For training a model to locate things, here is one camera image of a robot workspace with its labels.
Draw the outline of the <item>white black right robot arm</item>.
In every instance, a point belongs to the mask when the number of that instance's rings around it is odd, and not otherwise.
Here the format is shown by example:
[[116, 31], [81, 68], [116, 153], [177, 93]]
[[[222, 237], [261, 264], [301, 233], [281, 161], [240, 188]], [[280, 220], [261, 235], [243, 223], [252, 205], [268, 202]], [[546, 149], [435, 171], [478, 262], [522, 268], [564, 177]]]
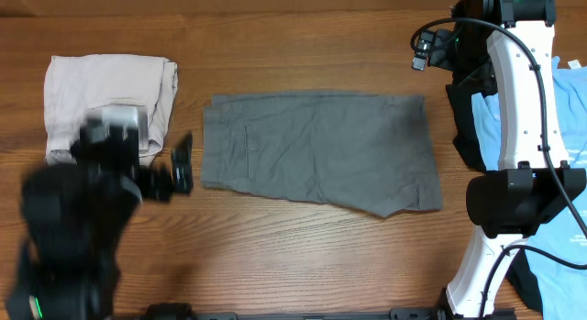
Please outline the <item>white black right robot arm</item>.
[[539, 227], [572, 208], [586, 173], [569, 165], [552, 77], [555, 0], [459, 0], [446, 19], [412, 36], [412, 66], [449, 70], [455, 83], [480, 74], [499, 95], [501, 148], [495, 171], [470, 181], [471, 240], [433, 319], [512, 319], [495, 296]]

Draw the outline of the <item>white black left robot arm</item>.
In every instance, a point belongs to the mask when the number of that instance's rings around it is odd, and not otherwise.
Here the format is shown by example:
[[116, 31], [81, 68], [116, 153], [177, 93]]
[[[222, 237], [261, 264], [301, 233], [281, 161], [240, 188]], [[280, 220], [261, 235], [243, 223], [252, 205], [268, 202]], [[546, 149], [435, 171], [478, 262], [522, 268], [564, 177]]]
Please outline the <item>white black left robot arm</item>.
[[143, 200], [167, 202], [194, 188], [192, 134], [172, 149], [172, 166], [142, 166], [138, 129], [92, 122], [72, 143], [73, 163], [31, 172], [21, 190], [28, 227], [11, 319], [111, 319], [120, 277], [116, 251]]

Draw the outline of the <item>beige shorts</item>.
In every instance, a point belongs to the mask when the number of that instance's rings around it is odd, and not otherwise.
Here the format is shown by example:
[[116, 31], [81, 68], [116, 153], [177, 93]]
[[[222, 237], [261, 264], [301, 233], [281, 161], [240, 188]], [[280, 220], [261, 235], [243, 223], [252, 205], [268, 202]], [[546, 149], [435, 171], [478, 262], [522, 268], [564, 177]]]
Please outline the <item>beige shorts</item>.
[[146, 119], [139, 163], [162, 151], [178, 91], [178, 65], [163, 57], [130, 54], [53, 56], [44, 82], [45, 161], [72, 162], [70, 146], [91, 112], [134, 107]]

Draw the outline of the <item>grey shorts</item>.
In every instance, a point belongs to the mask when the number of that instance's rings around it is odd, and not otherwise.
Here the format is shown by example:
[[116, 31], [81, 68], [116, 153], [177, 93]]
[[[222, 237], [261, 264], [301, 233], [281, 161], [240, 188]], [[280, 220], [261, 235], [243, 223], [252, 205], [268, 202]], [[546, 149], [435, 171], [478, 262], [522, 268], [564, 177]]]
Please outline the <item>grey shorts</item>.
[[220, 94], [204, 141], [205, 188], [382, 217], [443, 206], [421, 94]]

